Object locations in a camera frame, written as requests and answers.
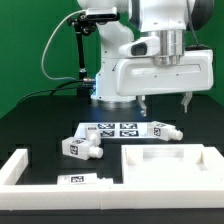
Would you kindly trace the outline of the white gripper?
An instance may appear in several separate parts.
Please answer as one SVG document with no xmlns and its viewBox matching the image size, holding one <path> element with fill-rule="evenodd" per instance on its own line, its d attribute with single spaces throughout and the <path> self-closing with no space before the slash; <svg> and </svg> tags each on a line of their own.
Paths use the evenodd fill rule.
<svg viewBox="0 0 224 224">
<path fill-rule="evenodd" d="M 116 92 L 121 96 L 137 96 L 143 117 L 147 106 L 142 95 L 185 92 L 181 101 L 183 112 L 193 91 L 209 90 L 213 85 L 213 52 L 187 51 L 177 65 L 154 65 L 150 58 L 122 59 L 116 66 Z"/>
</svg>

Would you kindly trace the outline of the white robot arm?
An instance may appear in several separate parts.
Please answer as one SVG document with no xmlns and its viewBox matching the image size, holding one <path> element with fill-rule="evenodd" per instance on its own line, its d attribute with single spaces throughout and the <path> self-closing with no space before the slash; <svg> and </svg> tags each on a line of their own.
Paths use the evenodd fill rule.
<svg viewBox="0 0 224 224">
<path fill-rule="evenodd" d="M 147 95 L 182 93 L 213 85 L 213 52 L 188 48 L 195 32 L 212 17 L 214 0 L 77 0 L 83 18 L 94 22 L 101 41 L 101 68 L 92 101 L 109 108 L 144 103 Z"/>
</svg>

